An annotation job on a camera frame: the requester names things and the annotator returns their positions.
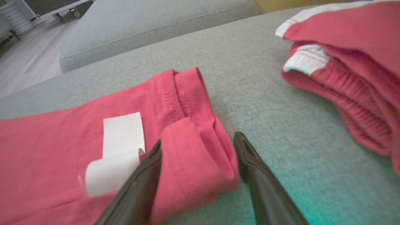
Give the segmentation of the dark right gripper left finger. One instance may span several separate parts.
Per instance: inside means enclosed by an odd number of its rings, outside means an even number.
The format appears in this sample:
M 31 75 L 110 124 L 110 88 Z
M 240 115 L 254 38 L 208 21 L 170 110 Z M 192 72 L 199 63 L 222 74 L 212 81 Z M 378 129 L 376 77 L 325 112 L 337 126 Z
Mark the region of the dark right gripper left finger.
M 161 140 L 158 140 L 95 225 L 150 225 L 161 167 Z

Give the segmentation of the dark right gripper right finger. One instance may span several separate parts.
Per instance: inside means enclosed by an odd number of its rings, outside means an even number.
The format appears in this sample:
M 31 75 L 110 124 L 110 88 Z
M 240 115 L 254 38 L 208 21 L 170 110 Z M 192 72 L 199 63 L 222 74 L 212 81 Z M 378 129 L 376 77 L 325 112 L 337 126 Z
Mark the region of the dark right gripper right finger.
M 251 193 L 256 225 L 309 225 L 244 133 L 235 132 L 234 148 L 240 176 Z

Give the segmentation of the red basketball jersey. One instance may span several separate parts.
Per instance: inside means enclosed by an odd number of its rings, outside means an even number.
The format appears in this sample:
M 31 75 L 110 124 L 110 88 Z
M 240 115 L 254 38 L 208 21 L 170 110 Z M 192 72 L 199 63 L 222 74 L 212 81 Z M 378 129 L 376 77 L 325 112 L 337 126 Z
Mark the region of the red basketball jersey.
M 93 225 L 161 141 L 150 225 L 239 185 L 197 67 L 76 108 L 0 120 L 0 225 Z

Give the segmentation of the red basketball shorts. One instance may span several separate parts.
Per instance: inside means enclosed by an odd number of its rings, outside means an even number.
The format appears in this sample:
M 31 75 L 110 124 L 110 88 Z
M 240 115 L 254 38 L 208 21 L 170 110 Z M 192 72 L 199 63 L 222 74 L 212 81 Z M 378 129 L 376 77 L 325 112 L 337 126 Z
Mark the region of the red basketball shorts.
M 331 101 L 352 137 L 400 176 L 400 0 L 305 9 L 275 35 L 292 42 L 284 80 Z

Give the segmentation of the grey sofa seat cushion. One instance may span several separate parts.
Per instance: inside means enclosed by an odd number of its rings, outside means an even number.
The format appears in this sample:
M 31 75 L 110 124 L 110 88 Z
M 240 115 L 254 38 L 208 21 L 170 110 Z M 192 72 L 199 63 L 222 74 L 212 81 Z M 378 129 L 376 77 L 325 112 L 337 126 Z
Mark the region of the grey sofa seat cushion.
M 301 8 L 249 17 L 140 47 L 0 98 L 9 119 L 82 105 L 174 68 L 199 67 L 232 137 L 242 131 L 311 225 L 400 225 L 400 177 L 357 144 L 327 100 L 280 69 L 275 30 Z

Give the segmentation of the grey sofa side cushion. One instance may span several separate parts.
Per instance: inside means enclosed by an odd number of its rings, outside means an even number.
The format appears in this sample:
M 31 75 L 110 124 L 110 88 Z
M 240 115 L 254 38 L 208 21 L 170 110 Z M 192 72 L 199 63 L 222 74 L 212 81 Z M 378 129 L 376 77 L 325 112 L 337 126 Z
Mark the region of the grey sofa side cushion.
M 254 0 L 94 0 L 67 37 L 63 73 L 153 43 L 259 15 Z

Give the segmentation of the yellow cushion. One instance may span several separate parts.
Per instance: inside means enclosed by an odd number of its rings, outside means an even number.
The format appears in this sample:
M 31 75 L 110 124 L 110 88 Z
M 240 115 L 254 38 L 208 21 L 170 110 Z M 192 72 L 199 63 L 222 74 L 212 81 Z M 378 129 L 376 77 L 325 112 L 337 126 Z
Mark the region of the yellow cushion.
M 304 6 L 315 6 L 331 3 L 346 3 L 357 0 L 254 0 L 259 13 L 267 14 L 271 12 L 299 8 Z

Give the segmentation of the white cabinet with metal feet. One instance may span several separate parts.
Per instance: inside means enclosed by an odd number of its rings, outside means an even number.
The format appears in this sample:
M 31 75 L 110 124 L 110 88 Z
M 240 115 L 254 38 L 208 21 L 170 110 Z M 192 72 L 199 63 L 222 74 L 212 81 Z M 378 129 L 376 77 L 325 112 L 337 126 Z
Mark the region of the white cabinet with metal feet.
M 60 15 L 63 11 L 71 12 L 76 18 L 80 18 L 84 13 L 80 12 L 81 5 L 91 4 L 95 0 L 20 0 L 22 4 L 29 10 L 32 16 L 29 17 L 31 22 L 40 21 L 53 17 L 59 22 L 63 21 Z

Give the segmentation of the white ribbed cylinder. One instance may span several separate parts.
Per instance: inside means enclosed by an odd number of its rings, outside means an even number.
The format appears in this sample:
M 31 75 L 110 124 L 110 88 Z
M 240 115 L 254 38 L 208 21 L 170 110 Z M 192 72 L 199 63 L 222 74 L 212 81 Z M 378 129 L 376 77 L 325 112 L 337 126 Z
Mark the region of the white ribbed cylinder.
M 0 16 L 11 26 L 17 35 L 23 35 L 32 31 L 35 26 L 30 19 L 24 15 L 15 0 L 0 0 Z

